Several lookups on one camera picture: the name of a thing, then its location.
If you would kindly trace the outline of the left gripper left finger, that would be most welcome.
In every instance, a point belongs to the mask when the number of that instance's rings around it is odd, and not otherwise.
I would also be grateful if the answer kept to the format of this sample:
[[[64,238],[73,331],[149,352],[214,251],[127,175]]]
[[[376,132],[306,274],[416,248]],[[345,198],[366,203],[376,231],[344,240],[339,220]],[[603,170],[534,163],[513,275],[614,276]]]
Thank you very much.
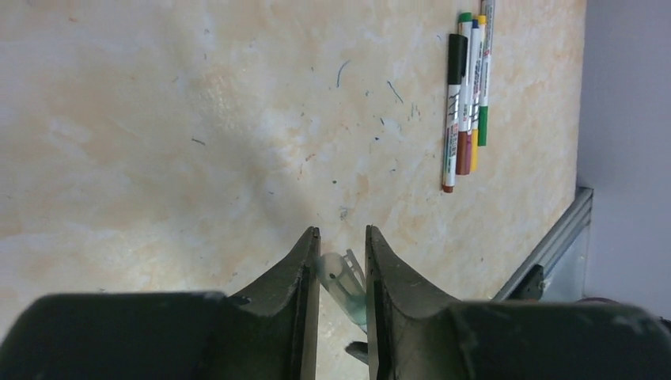
[[[1,345],[4,379],[313,379],[320,231],[220,291],[50,294]]]

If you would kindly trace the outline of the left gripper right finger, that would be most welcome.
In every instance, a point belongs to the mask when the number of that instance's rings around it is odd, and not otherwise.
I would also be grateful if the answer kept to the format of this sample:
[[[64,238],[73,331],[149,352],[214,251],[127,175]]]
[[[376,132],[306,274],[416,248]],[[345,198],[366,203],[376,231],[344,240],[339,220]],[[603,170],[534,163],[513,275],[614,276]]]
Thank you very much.
[[[643,309],[461,301],[366,228],[372,379],[667,379],[670,334]]]

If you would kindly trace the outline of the translucent pen cap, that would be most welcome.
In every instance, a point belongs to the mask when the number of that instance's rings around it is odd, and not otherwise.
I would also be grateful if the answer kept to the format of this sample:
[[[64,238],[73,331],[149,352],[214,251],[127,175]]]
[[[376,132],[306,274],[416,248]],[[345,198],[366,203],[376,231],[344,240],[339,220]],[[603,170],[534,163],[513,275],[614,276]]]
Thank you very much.
[[[367,332],[365,275],[353,251],[325,253],[317,259],[317,276],[350,321]]]

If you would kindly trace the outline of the black cap brown marker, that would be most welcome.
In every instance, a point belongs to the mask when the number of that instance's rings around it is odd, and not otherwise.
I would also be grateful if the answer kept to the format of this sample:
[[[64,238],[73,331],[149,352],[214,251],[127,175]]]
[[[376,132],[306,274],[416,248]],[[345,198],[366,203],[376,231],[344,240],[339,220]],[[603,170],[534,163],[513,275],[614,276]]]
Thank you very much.
[[[442,190],[452,193],[457,176],[457,147],[461,83],[464,76],[465,48],[468,39],[461,34],[448,35],[447,97],[445,104],[445,149],[442,168]]]

